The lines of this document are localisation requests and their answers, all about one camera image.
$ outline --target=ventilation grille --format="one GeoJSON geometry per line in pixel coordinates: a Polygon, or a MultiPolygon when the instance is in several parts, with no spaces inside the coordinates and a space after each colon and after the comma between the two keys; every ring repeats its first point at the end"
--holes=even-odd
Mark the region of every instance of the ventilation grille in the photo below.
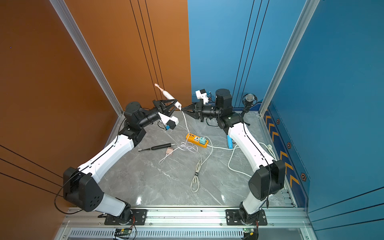
{"type": "Polygon", "coordinates": [[[105,238],[111,237],[114,234],[113,228],[72,228],[70,237],[92,237],[92,238],[105,238]]]}
{"type": "Polygon", "coordinates": [[[137,230],[139,238],[243,238],[242,229],[231,228],[151,228],[137,230]]]}

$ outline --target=metal mounting plate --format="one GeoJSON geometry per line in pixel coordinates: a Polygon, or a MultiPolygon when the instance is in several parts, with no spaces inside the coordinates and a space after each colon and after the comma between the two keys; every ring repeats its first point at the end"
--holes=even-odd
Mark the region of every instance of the metal mounting plate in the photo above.
{"type": "MultiPolygon", "coordinates": [[[[238,209],[227,209],[227,210],[225,210],[225,214],[226,214],[228,226],[239,226],[239,225],[246,226],[240,220],[240,214],[239,214],[238,209]]],[[[260,210],[258,212],[257,219],[259,221],[259,226],[267,226],[268,225],[264,210],[260,210]]]]}
{"type": "MultiPolygon", "coordinates": [[[[131,209],[133,216],[135,217],[135,226],[140,226],[145,224],[145,220],[147,218],[147,210],[146,209],[131,209]]],[[[112,215],[107,215],[105,218],[104,225],[131,225],[132,219],[127,223],[123,223],[120,219],[116,218],[112,215]]]]}

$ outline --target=orange wall panel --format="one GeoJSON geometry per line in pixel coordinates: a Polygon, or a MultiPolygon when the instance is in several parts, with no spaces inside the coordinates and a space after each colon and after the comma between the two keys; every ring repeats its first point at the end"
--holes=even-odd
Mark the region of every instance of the orange wall panel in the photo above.
{"type": "Polygon", "coordinates": [[[191,103],[186,0],[65,2],[123,109],[165,99],[154,83],[191,103]]]}
{"type": "MultiPolygon", "coordinates": [[[[103,149],[117,115],[49,0],[2,1],[0,21],[0,144],[62,175],[103,149]]],[[[0,158],[62,184],[1,147],[0,158]]],[[[60,189],[2,160],[0,172],[60,189]]],[[[64,218],[55,195],[1,174],[0,192],[1,239],[54,237],[64,218]]]]}

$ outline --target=black line stripe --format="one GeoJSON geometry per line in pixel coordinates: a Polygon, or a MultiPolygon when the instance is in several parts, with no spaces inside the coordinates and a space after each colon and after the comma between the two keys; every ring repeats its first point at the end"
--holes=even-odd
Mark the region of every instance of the black line stripe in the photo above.
{"type": "Polygon", "coordinates": [[[50,193],[56,195],[56,193],[54,193],[54,192],[48,191],[48,190],[46,190],[46,189],[44,189],[44,188],[35,186],[35,185],[33,185],[33,184],[30,184],[30,183],[24,182],[23,180],[17,179],[17,178],[15,178],[15,177],[11,177],[11,176],[9,176],[9,175],[6,175],[5,173],[0,172],[0,174],[2,174],[2,175],[4,175],[4,176],[7,176],[7,177],[10,177],[10,178],[12,178],[12,179],[15,179],[15,180],[17,180],[17,181],[23,182],[23,183],[25,183],[25,184],[31,185],[31,186],[33,186],[33,187],[37,187],[38,189],[41,189],[41,190],[44,190],[44,191],[46,191],[46,192],[50,192],[50,193]]]}
{"type": "Polygon", "coordinates": [[[255,0],[253,0],[253,3],[252,3],[252,9],[251,9],[251,14],[249,15],[247,31],[245,32],[245,38],[244,38],[244,44],[243,44],[243,50],[241,51],[239,67],[237,68],[237,74],[236,74],[235,86],[233,87],[232,95],[235,94],[235,88],[236,88],[236,83],[237,83],[237,77],[238,77],[238,75],[239,75],[241,59],[243,58],[243,52],[244,52],[244,47],[245,47],[245,40],[247,39],[248,28],[249,28],[249,23],[251,22],[251,16],[252,16],[252,11],[253,11],[253,5],[254,5],[254,4],[255,4],[255,0]]]}
{"type": "Polygon", "coordinates": [[[240,80],[240,85],[239,85],[239,91],[237,92],[237,97],[236,97],[235,105],[236,105],[236,102],[237,102],[237,98],[239,97],[239,92],[240,92],[241,83],[242,83],[242,81],[243,81],[243,76],[244,76],[244,72],[245,72],[245,67],[247,66],[249,50],[251,49],[252,40],[253,40],[253,35],[255,34],[256,24],[257,24],[257,20],[259,19],[259,13],[260,13],[260,9],[261,9],[261,7],[262,7],[262,3],[263,3],[263,0],[261,0],[261,2],[260,2],[259,11],[257,12],[257,17],[256,17],[255,26],[253,27],[251,43],[249,44],[248,53],[247,53],[247,58],[245,59],[245,64],[244,64],[244,69],[243,69],[243,74],[241,75],[241,80],[240,80]]]}
{"type": "Polygon", "coordinates": [[[141,15],[141,20],[142,20],[142,22],[143,22],[144,32],[145,32],[145,36],[146,36],[146,38],[147,38],[147,43],[148,43],[148,48],[149,48],[149,54],[151,55],[151,59],[152,59],[153,70],[155,71],[156,81],[157,81],[157,84],[159,85],[159,79],[157,78],[157,73],[156,73],[156,68],[155,68],[155,62],[153,61],[152,51],[151,51],[151,47],[150,47],[150,45],[149,45],[149,40],[148,40],[147,30],[146,30],[146,28],[145,28],[144,18],[143,18],[143,14],[142,14],[142,12],[141,12],[141,7],[140,7],[139,0],[137,0],[137,4],[139,5],[139,10],[140,10],[140,15],[141,15]]]}
{"type": "Polygon", "coordinates": [[[151,70],[149,69],[149,64],[148,64],[147,55],[145,54],[145,50],[144,50],[143,41],[142,41],[142,39],[141,39],[141,35],[140,35],[140,31],[139,31],[139,26],[137,25],[137,21],[136,21],[135,12],[133,11],[132,1],[131,1],[131,0],[129,0],[129,2],[131,3],[131,8],[132,8],[132,12],[133,12],[133,17],[135,18],[135,22],[136,22],[137,31],[139,32],[139,37],[140,37],[141,46],[143,47],[143,52],[144,52],[145,60],[147,61],[148,71],[149,71],[149,75],[151,76],[151,81],[152,81],[153,90],[155,91],[156,100],[158,100],[158,98],[157,98],[157,93],[156,93],[156,89],[155,89],[155,84],[154,84],[154,82],[153,82],[153,79],[152,79],[151,70]]]}
{"type": "Polygon", "coordinates": [[[346,226],[352,226],[352,225],[361,224],[361,223],[376,222],[376,221],[382,221],[382,220],[384,220],[384,218],[375,219],[375,220],[369,220],[369,221],[365,221],[365,222],[351,223],[351,224],[346,224],[346,225],[336,226],[336,227],[328,227],[328,228],[318,229],[318,230],[315,230],[315,231],[321,231],[321,230],[332,229],[332,228],[337,228],[337,227],[346,227],[346,226]]]}
{"type": "Polygon", "coordinates": [[[261,27],[260,27],[259,36],[257,37],[257,41],[256,41],[256,45],[255,45],[255,49],[253,50],[253,55],[252,55],[251,64],[249,65],[247,78],[245,79],[245,83],[244,83],[244,87],[243,87],[243,92],[241,93],[241,96],[243,96],[243,94],[244,94],[244,89],[245,89],[245,85],[247,84],[249,71],[251,70],[251,66],[252,66],[252,62],[253,62],[253,57],[255,56],[255,51],[256,51],[257,43],[259,42],[259,37],[260,37],[260,33],[261,33],[261,31],[262,31],[262,27],[263,27],[263,23],[264,23],[264,19],[265,19],[266,10],[268,9],[268,5],[269,5],[269,0],[268,0],[268,4],[266,5],[266,9],[265,9],[265,13],[264,13],[264,18],[263,18],[263,21],[262,21],[262,25],[261,25],[261,27]]]}
{"type": "Polygon", "coordinates": [[[39,176],[39,175],[37,175],[37,174],[34,174],[33,172],[30,172],[30,171],[28,171],[28,170],[26,170],[26,169],[24,169],[24,168],[22,168],[22,167],[19,167],[19,166],[15,165],[15,164],[13,164],[13,163],[11,163],[11,162],[8,162],[7,160],[4,160],[4,159],[2,159],[2,158],[0,158],[0,160],[4,161],[4,162],[6,162],[6,163],[9,163],[9,164],[11,164],[12,166],[15,166],[15,167],[18,167],[18,168],[20,168],[20,169],[23,169],[23,170],[26,171],[26,172],[29,172],[29,173],[31,173],[31,174],[33,174],[33,175],[39,177],[39,178],[42,178],[42,179],[44,179],[44,180],[47,180],[47,181],[49,181],[49,182],[51,182],[51,183],[53,183],[53,184],[56,184],[57,186],[61,187],[61,185],[59,185],[59,184],[57,184],[57,183],[55,183],[55,182],[52,182],[52,181],[50,181],[50,180],[48,180],[48,179],[46,179],[46,178],[44,178],[44,177],[41,177],[41,176],[39,176]]]}
{"type": "Polygon", "coordinates": [[[156,49],[155,37],[153,36],[153,30],[152,30],[152,25],[151,25],[151,19],[150,19],[150,17],[149,17],[148,6],[147,6],[147,0],[145,0],[145,7],[147,8],[147,14],[148,14],[149,26],[151,27],[152,38],[153,38],[153,45],[155,46],[155,52],[156,52],[156,57],[157,57],[157,63],[159,64],[161,82],[163,83],[163,89],[165,89],[164,81],[163,81],[163,75],[161,74],[161,67],[160,67],[160,62],[159,62],[159,56],[158,56],[158,54],[157,54],[157,49],[156,49]]]}
{"type": "Polygon", "coordinates": [[[364,208],[362,208],[362,209],[356,209],[356,210],[353,210],[353,211],[350,211],[350,212],[345,212],[345,213],[343,213],[343,214],[337,214],[337,215],[334,215],[334,216],[325,217],[325,218],[318,219],[318,220],[311,221],[311,222],[316,222],[316,221],[324,220],[324,219],[331,218],[331,217],[337,217],[337,216],[344,215],[344,214],[350,214],[351,212],[357,212],[357,211],[360,211],[360,210],[369,209],[369,208],[371,208],[371,207],[377,207],[377,206],[380,206],[380,205],[384,205],[384,203],[376,204],[376,205],[369,206],[369,207],[364,207],[364,208]]]}
{"type": "Polygon", "coordinates": [[[22,158],[24,158],[25,160],[27,160],[27,161],[30,161],[31,163],[33,163],[33,164],[35,164],[35,165],[37,165],[37,166],[39,166],[39,167],[41,167],[42,169],[45,169],[45,170],[47,170],[48,172],[50,172],[50,173],[53,173],[54,175],[56,175],[56,176],[58,176],[58,177],[61,177],[61,178],[63,178],[62,176],[60,176],[60,175],[58,175],[58,174],[56,174],[56,173],[54,173],[54,172],[52,172],[52,171],[50,171],[50,170],[48,170],[48,169],[46,169],[45,167],[43,167],[43,166],[41,166],[41,165],[39,165],[39,164],[37,164],[37,163],[35,163],[35,162],[33,162],[33,161],[31,161],[31,160],[29,160],[28,158],[26,158],[26,157],[23,157],[23,156],[21,156],[20,154],[18,154],[18,153],[15,153],[14,151],[12,151],[11,149],[8,149],[8,148],[6,148],[6,147],[4,147],[3,145],[0,145],[0,147],[2,147],[2,148],[4,148],[4,149],[6,149],[6,150],[8,150],[8,151],[10,151],[10,152],[12,152],[12,153],[14,153],[14,154],[16,154],[17,156],[19,156],[19,157],[22,157],[22,158]]]}
{"type": "Polygon", "coordinates": [[[308,213],[311,213],[311,212],[314,212],[314,211],[317,211],[317,210],[320,210],[320,209],[324,209],[324,208],[326,208],[326,207],[330,207],[330,206],[332,206],[332,205],[339,204],[339,203],[341,203],[341,202],[345,202],[345,201],[351,200],[351,199],[353,199],[353,198],[355,198],[355,197],[360,197],[360,196],[363,196],[363,195],[365,195],[365,194],[368,194],[368,193],[371,193],[371,192],[374,192],[374,191],[377,191],[377,190],[380,190],[380,189],[383,189],[383,188],[384,188],[384,186],[383,186],[383,187],[376,188],[376,189],[371,190],[371,191],[369,191],[369,192],[365,192],[365,193],[363,193],[363,194],[354,196],[354,197],[350,197],[350,198],[345,199],[345,200],[342,200],[342,201],[340,201],[340,202],[335,202],[334,204],[329,204],[328,206],[321,207],[321,208],[319,208],[319,209],[310,211],[310,212],[308,212],[308,213]]]}

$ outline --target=red wire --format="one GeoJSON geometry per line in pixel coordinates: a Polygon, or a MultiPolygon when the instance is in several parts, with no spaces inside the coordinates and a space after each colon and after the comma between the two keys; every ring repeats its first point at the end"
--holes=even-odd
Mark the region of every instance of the red wire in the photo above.
{"type": "Polygon", "coordinates": [[[134,224],[135,224],[135,216],[133,216],[133,223],[130,228],[132,228],[134,224]]]}

